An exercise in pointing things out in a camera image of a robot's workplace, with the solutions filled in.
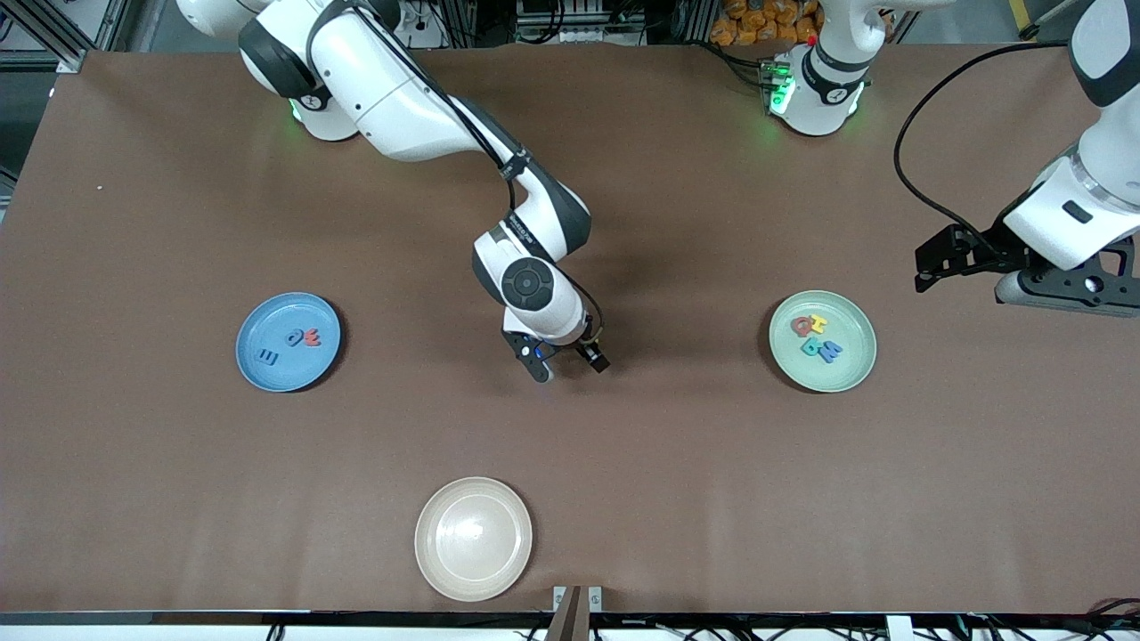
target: green status light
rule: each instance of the green status light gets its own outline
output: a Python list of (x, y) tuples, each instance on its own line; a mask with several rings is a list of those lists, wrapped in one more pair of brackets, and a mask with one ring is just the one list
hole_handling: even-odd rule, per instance
[[(780, 75), (788, 75), (788, 70), (779, 70)], [(788, 102), (796, 91), (796, 79), (789, 78), (775, 91), (772, 92), (772, 103), (768, 106), (773, 113), (783, 114), (788, 111)]]

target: green plate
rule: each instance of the green plate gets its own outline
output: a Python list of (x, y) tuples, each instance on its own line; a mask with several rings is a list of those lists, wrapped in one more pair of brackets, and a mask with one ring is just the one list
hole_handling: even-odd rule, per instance
[[(813, 315), (826, 323), (816, 322)], [(791, 380), (826, 392), (846, 391), (863, 382), (874, 367), (878, 349), (866, 314), (844, 297), (820, 290), (800, 292), (780, 303), (768, 326), (768, 344)]]

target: white robot link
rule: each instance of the white robot link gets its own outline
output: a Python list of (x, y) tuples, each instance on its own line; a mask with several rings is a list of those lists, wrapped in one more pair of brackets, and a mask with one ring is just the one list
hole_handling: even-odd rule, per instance
[(261, 13), (270, 0), (177, 0), (186, 22), (202, 33), (237, 42), (237, 33)]
[[(1073, 33), (1069, 60), (1100, 117), (993, 227), (951, 225), (915, 250), (919, 292), (947, 276), (996, 271), (1005, 274), (995, 287), (999, 302), (1140, 315), (1140, 279), (1132, 276), (1132, 235), (1140, 230), (1140, 1), (1096, 0)], [(1104, 261), (1107, 269), (1101, 252), (1115, 254)]]
[(879, 9), (920, 11), (954, 0), (820, 0), (816, 42), (797, 44), (762, 67), (768, 112), (793, 130), (826, 136), (842, 127), (866, 86), (866, 72), (887, 38)]
[[(603, 371), (601, 310), (595, 302), (595, 323), (578, 285), (555, 267), (586, 243), (589, 211), (490, 115), (443, 92), (391, 34), (398, 19), (396, 0), (275, 0), (242, 27), (238, 47), (250, 73), (288, 98), (317, 138), (363, 132), (404, 162), (487, 153), (510, 187), (511, 206), (475, 241), (471, 262), (504, 306), (504, 339), (538, 382), (553, 379), (547, 359), (567, 347)], [(515, 182), (527, 193), (518, 206)]]

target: plate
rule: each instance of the plate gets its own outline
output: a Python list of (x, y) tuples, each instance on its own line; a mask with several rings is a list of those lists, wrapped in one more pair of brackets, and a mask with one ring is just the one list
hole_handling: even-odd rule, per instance
[(471, 477), (440, 488), (416, 522), (416, 562), (437, 592), (484, 601), (511, 587), (530, 560), (530, 513), (510, 487)]
[(266, 391), (295, 391), (320, 378), (341, 347), (341, 322), (325, 299), (303, 292), (259, 305), (237, 332), (237, 368)]
[(820, 290), (793, 294), (780, 303), (768, 325), (768, 344), (791, 380), (825, 392), (846, 391), (863, 382), (878, 350), (866, 314), (844, 297)]

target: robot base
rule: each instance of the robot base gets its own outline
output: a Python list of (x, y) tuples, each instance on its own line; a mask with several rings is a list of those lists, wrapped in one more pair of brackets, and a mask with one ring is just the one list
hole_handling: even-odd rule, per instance
[(823, 98), (808, 87), (803, 78), (804, 56), (812, 48), (798, 44), (790, 51), (775, 58), (777, 65), (787, 65), (790, 70), (783, 86), (772, 90), (767, 98), (768, 112), (788, 123), (788, 127), (807, 136), (826, 136), (834, 133), (844, 122), (858, 108), (858, 97), (863, 92), (863, 83), (845, 96), (832, 96), (839, 102), (825, 104)]

